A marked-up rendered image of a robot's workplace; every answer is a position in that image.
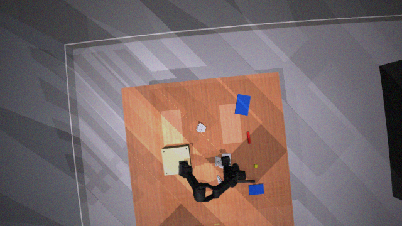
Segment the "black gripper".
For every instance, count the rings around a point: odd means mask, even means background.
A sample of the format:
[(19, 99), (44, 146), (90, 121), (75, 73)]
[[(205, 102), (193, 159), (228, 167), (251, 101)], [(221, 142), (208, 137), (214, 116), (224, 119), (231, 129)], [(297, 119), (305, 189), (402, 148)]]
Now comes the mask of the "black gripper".
[(230, 165), (230, 162), (231, 162), (229, 156), (221, 157), (221, 160), (222, 160), (222, 165), (224, 166), (224, 167), (223, 167), (223, 169), (224, 169), (223, 173), (225, 173), (225, 171), (226, 171), (227, 169), (231, 169), (231, 170), (232, 170), (232, 168), (229, 166), (229, 165)]

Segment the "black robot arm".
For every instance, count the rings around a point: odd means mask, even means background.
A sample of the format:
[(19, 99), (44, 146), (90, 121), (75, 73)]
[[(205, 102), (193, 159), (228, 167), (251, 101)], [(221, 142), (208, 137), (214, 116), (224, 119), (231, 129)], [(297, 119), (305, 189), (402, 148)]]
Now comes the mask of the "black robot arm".
[[(227, 169), (224, 173), (225, 180), (219, 183), (217, 186), (212, 186), (208, 183), (199, 183), (194, 177), (193, 169), (188, 165), (187, 161), (179, 161), (178, 175), (186, 178), (193, 190), (194, 199), (198, 202), (209, 202), (214, 198), (219, 198), (221, 194), (226, 192), (230, 187), (233, 188), (237, 184), (237, 180), (245, 180), (245, 171), (240, 171), (240, 167), (237, 163), (230, 166), (231, 169)], [(212, 190), (212, 194), (205, 196), (206, 188)]]

